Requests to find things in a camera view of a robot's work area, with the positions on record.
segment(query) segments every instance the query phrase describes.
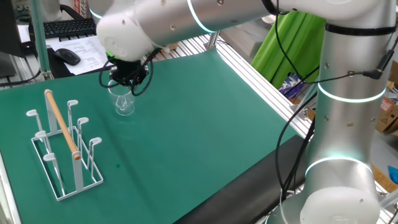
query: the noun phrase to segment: green table mat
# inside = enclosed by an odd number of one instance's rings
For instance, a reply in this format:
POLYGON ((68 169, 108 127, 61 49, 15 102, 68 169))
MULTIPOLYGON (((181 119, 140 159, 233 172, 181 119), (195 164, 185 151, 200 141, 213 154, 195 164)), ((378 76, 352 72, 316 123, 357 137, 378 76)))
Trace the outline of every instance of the green table mat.
MULTIPOLYGON (((128 117, 116 113, 98 74, 91 74, 0 91, 0 124, 0 149, 24 223, 161 224, 178 220, 273 151, 285 121, 211 50, 156 62, 150 87, 128 117), (95 161, 104 182, 61 202, 30 141, 36 120, 25 115, 37 109, 49 132, 47 88, 65 121, 67 101, 79 101, 73 119, 90 119, 86 141, 103 139, 95 161)), ((285 140, 295 133, 289 128, 285 140)), ((50 141, 58 162, 72 167, 66 141, 50 141)))

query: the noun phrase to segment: white rack peg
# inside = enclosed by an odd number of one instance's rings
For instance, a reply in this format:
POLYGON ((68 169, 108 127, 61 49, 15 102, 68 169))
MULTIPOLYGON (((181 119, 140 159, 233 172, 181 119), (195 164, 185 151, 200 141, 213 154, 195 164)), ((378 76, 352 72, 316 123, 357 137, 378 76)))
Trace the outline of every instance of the white rack peg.
POLYGON ((73 142, 75 142, 75 138, 73 137, 73 122, 72 122, 72 106, 79 104, 77 100, 68 101, 68 123, 69 123, 69 133, 72 136, 73 142))
POLYGON ((55 157, 55 154, 53 152, 51 152, 49 154, 46 154, 46 155, 44 155, 43 160, 45 162, 52 161, 52 164, 53 164, 54 169, 55 169, 55 173, 57 174, 58 180, 60 181, 62 194, 65 195, 65 190, 63 188, 62 179, 61 179, 61 172, 60 172, 60 169, 58 167, 58 162, 57 162, 57 158, 55 157))
POLYGON ((30 110, 26 112, 26 116, 32 117, 35 116, 37 120, 37 126, 39 127, 39 131, 43 131, 42 123, 40 122, 39 114, 36 110, 30 110))
POLYGON ((54 111, 52 110, 52 107, 50 105, 49 99, 47 99, 47 97, 45 97, 46 93, 52 93, 52 91, 51 90, 45 90, 44 91, 44 98, 45 98, 45 105, 47 107, 47 115, 49 117, 50 134, 55 134, 58 131, 57 119, 55 117, 54 111))
POLYGON ((47 136, 47 134, 45 133, 45 131, 39 131, 35 134, 35 137, 39 138, 40 140, 43 141, 44 146, 45 146, 45 150, 47 151, 47 153, 52 153, 51 150, 51 145, 50 145, 50 141, 49 141, 49 137, 47 136))
POLYGON ((88 118, 77 119, 77 150, 80 152, 83 150, 82 149, 83 140, 81 138, 81 125, 87 123, 88 121, 89 121, 88 118))
POLYGON ((72 162, 73 162, 73 173, 75 175, 75 185, 76 185, 76 191, 81 192, 83 191, 84 185, 83 185, 83 171, 81 169, 81 158, 80 159, 75 159, 76 156, 81 157, 80 152, 74 152, 72 154, 72 162))
POLYGON ((102 139, 100 137, 93 138, 90 140, 90 143, 88 145, 88 156, 87 156, 87 168, 90 165, 91 161, 91 178, 96 182, 94 178, 94 146, 98 145, 99 143, 102 142, 102 139))

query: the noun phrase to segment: cable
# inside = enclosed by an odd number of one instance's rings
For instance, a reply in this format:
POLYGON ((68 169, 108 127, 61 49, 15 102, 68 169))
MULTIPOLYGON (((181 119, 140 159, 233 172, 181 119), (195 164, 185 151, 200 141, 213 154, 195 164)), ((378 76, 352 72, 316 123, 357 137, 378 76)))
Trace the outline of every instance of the cable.
POLYGON ((280 148, 280 143, 282 142, 283 135, 284 135, 287 127, 289 127, 289 124, 301 112, 301 110, 304 109, 306 107, 306 105, 309 104, 317 96, 317 94, 318 93, 315 93, 314 95, 312 95, 305 103, 303 103, 303 105, 301 107, 299 107, 297 109, 297 111, 292 115, 292 117, 286 122, 284 128, 282 129, 282 132, 279 135, 279 139, 278 139, 278 142, 277 142, 277 145, 276 145, 276 149, 275 149, 275 168, 276 168, 277 178, 278 178, 280 187, 282 189, 284 188, 284 183, 282 181, 282 177, 281 177, 280 169, 279 169, 279 148, 280 148))
POLYGON ((288 224, 287 221, 286 221, 284 210, 282 209, 282 189, 280 190, 279 206, 280 206, 280 215, 282 216, 282 219, 284 220, 284 223, 288 224))
POLYGON ((341 78, 346 78, 346 77, 351 77, 353 75, 363 75, 363 72, 353 72, 353 73, 349 73, 347 75, 343 75, 341 77, 336 77, 336 78, 328 78, 325 80, 320 80, 320 81, 316 81, 316 82, 306 82, 306 84, 316 84, 316 83, 323 83, 323 82, 328 82, 328 81, 332 81, 332 80, 339 80, 341 78))
POLYGON ((312 124, 311 124, 310 128, 308 129, 308 133, 307 133, 307 135, 306 135, 306 137, 305 137, 305 139, 304 139, 304 141, 303 141, 303 143, 302 143, 302 145, 300 147, 300 150, 298 151, 298 154, 297 154, 296 160, 295 160, 295 162, 293 164, 293 167, 290 170, 289 176, 287 177, 287 179, 286 179, 286 181, 284 183, 284 188, 283 188, 283 191, 282 191, 282 199, 283 200, 286 199, 287 191, 288 191, 288 189, 290 187, 290 184, 292 183, 292 180, 294 178, 295 173, 297 172, 297 169, 299 168, 301 158, 303 157, 304 152, 305 152, 305 150, 306 150, 306 148, 307 148, 307 146, 308 146, 308 144, 310 142, 310 139, 311 139, 311 137, 314 134, 314 130, 315 130, 315 120, 312 121, 312 124))
POLYGON ((106 61, 106 63, 105 63, 104 66, 102 67, 101 71, 99 72, 99 85, 101 85, 101 86, 104 87, 104 88, 113 88, 113 87, 116 87, 116 86, 118 86, 118 85, 120 85, 120 84, 119 84, 119 83, 115 83, 115 84, 113 84, 113 85, 108 86, 108 85, 104 85, 103 82, 102 82, 102 74, 103 74, 103 72, 105 71, 105 68, 106 68, 106 66, 108 65, 108 63, 109 63, 109 60, 106 61))
POLYGON ((296 67, 294 66, 293 62, 292 62, 292 61, 290 60, 290 58, 287 56, 287 53, 285 52, 285 50, 284 50, 284 48, 283 48, 283 46, 282 46, 282 43, 280 42, 280 39, 279 39, 279 34, 278 34, 278 17, 279 17, 279 15, 280 15, 280 12, 279 12, 279 0, 276 0, 276 11, 277 11, 277 14, 275 15, 275 16, 276 16, 276 20, 275 20, 275 34, 276 34, 276 40, 278 41, 278 44, 279 44, 279 48, 280 48, 280 50, 282 51, 283 55, 285 56, 286 60, 290 63, 290 65, 292 66, 292 68, 293 68, 294 71, 296 72, 296 74, 297 74, 298 76, 301 77, 301 75, 299 74, 299 71, 297 71, 297 69, 296 69, 296 67))
POLYGON ((149 75, 148 84, 139 93, 135 93, 134 92, 134 88, 132 87, 131 88, 132 95, 133 96, 139 96, 139 95, 143 94, 148 89, 149 84, 151 83, 153 76, 154 76, 154 63, 152 62, 152 60, 150 60, 150 75, 149 75))
POLYGON ((312 70, 308 75, 306 75, 303 79, 299 81, 298 84, 294 85, 293 88, 289 89, 286 93, 284 93, 284 96, 287 96, 289 93, 291 93, 294 89, 300 86, 301 83, 303 83, 305 80, 310 78, 316 71, 318 71, 319 66, 316 67, 314 70, 312 70))
POLYGON ((226 44, 226 45, 228 45, 228 46, 232 47, 232 46, 231 46, 231 44, 227 43, 226 41, 223 41, 223 40, 217 40, 217 42, 220 42, 220 43, 222 43, 222 44, 226 44))
POLYGON ((28 82, 32 81, 33 79, 37 78, 41 73, 42 72, 39 69, 39 71, 36 73, 36 75, 34 75, 32 78, 28 78, 26 80, 22 80, 22 81, 18 81, 18 82, 0 83, 0 87, 22 85, 22 84, 28 83, 28 82))

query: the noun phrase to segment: wooden dowel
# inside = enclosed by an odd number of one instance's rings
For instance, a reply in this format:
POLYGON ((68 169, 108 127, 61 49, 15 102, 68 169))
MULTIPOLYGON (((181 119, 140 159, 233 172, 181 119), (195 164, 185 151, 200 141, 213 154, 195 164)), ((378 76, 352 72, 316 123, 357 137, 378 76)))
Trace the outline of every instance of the wooden dowel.
MULTIPOLYGON (((50 90, 45 90, 45 97, 47 97, 50 106, 52 110, 54 111, 55 117, 57 118, 58 124, 61 127, 62 133, 65 136, 65 140, 67 140, 68 146, 70 151, 73 153, 77 152, 77 148, 75 145, 75 142, 73 141, 72 137, 70 136, 69 130, 67 128, 67 124, 65 124, 65 121, 63 120, 63 117, 61 115, 61 112, 57 106, 57 103, 55 102, 55 99, 52 95, 52 92, 50 90)), ((79 155, 74 155, 73 156, 76 160, 80 159, 79 155)))

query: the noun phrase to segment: green cloth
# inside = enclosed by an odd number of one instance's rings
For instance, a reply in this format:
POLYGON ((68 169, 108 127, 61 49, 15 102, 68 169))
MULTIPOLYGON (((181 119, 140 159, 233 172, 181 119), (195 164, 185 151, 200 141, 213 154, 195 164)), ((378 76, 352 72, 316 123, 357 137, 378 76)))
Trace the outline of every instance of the green cloth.
MULTIPOLYGON (((216 50, 156 62, 135 106, 118 115, 98 74, 0 91, 0 148, 25 224, 173 223, 273 151, 285 124, 216 50), (103 139, 95 162, 104 182, 61 202, 30 141, 36 119, 25 115, 37 109, 49 131, 47 88, 64 118, 67 101, 79 101, 73 119, 90 119, 86 141, 103 139)), ((289 127, 284 141, 294 134, 289 127)), ((66 142, 54 138, 63 179, 73 179, 66 142)))
MULTIPOLYGON (((290 12, 279 16, 278 34, 282 46, 300 75, 305 77, 319 66, 322 51, 325 20, 304 12, 290 12)), ((284 57, 276 39, 275 26, 268 33, 257 52, 252 66, 277 89, 287 75, 294 72, 289 61, 284 57)), ((319 72, 309 79, 313 82, 319 72)))

